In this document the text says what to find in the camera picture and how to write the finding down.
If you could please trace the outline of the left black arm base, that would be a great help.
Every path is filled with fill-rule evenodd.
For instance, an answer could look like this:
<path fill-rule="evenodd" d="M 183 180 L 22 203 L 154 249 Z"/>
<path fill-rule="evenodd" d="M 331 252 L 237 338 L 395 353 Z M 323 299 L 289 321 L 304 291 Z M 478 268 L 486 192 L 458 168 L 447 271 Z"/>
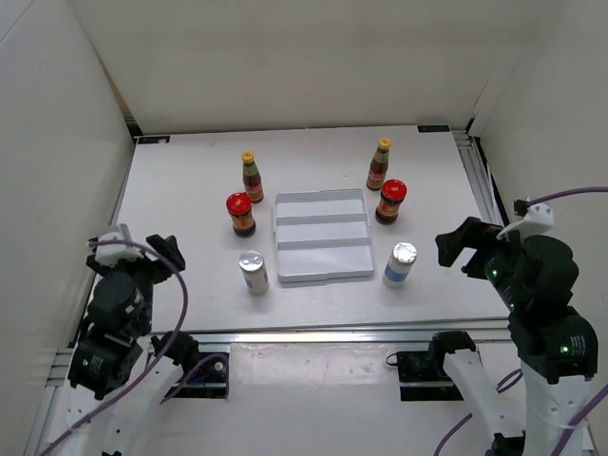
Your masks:
<path fill-rule="evenodd" d="M 171 399 L 222 399 L 229 396 L 230 349 L 203 347 L 191 351 L 181 363 L 182 374 L 164 395 L 161 403 Z"/>

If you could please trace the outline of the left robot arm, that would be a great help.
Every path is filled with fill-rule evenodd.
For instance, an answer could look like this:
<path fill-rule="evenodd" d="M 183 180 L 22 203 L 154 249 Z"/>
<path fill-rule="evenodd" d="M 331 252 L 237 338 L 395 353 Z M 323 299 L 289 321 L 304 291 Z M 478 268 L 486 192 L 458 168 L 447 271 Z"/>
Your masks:
<path fill-rule="evenodd" d="M 151 333 L 154 286 L 175 276 L 181 286 L 182 307 L 176 327 L 161 341 L 158 357 L 171 351 L 182 336 L 189 295 L 181 276 L 185 259 L 177 238 L 152 235 L 145 244 L 130 239 L 119 226 L 88 243 L 86 266 L 101 280 L 94 287 L 80 336 L 72 355 L 67 380 L 95 403 L 93 410 L 70 425 L 45 448 L 49 455 L 76 430 L 115 405 L 136 388 L 151 370 L 146 368 L 132 383 L 127 380 L 143 349 L 138 339 Z"/>

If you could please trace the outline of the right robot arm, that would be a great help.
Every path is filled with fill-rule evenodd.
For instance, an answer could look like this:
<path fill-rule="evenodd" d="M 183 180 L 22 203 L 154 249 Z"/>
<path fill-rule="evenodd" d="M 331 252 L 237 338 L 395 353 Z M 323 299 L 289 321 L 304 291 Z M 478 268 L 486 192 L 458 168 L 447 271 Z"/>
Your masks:
<path fill-rule="evenodd" d="M 587 414 L 604 397 L 588 396 L 598 371 L 599 340 L 569 302 L 579 267 L 571 248 L 521 227 L 467 218 L 435 239 L 438 262 L 451 266 L 465 249 L 470 278 L 490 283 L 509 311 L 507 329 L 521 361 L 525 419 L 520 421 L 486 375 L 472 338 L 463 331 L 433 335 L 427 370 L 453 382 L 482 424 L 489 455 L 580 455 Z"/>

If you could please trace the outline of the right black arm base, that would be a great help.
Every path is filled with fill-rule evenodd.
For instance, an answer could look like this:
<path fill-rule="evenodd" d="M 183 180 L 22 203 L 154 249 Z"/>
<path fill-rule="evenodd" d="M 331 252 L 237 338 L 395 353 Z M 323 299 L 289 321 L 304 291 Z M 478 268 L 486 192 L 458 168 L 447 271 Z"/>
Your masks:
<path fill-rule="evenodd" d="M 455 384 L 437 371 L 426 351 L 390 353 L 386 364 L 397 369 L 402 402 L 463 401 Z"/>

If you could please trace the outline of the white silver-cap shaker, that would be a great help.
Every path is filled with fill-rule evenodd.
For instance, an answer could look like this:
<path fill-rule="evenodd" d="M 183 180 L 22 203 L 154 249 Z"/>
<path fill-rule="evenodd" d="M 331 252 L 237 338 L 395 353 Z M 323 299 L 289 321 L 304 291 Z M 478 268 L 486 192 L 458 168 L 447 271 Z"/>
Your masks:
<path fill-rule="evenodd" d="M 244 251 L 239 256 L 238 265 L 251 294 L 262 295 L 268 291 L 270 284 L 265 259 L 261 252 Z"/>
<path fill-rule="evenodd" d="M 384 284 L 391 288 L 402 287 L 417 257 L 417 249 L 411 243 L 396 243 L 390 252 L 389 260 L 382 275 Z"/>

